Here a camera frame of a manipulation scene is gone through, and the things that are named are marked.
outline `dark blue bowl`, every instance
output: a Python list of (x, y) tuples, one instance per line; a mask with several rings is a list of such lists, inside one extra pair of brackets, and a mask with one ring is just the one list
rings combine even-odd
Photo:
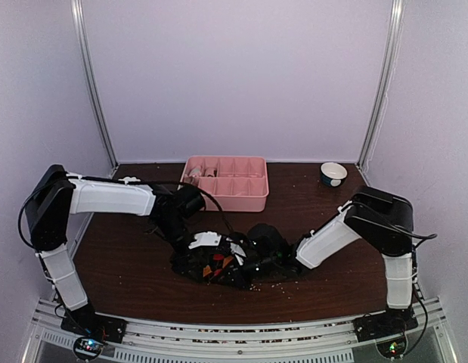
[(322, 164), (319, 173), (321, 175), (321, 182), (332, 188), (342, 185), (348, 176), (348, 171), (345, 167), (338, 163)]

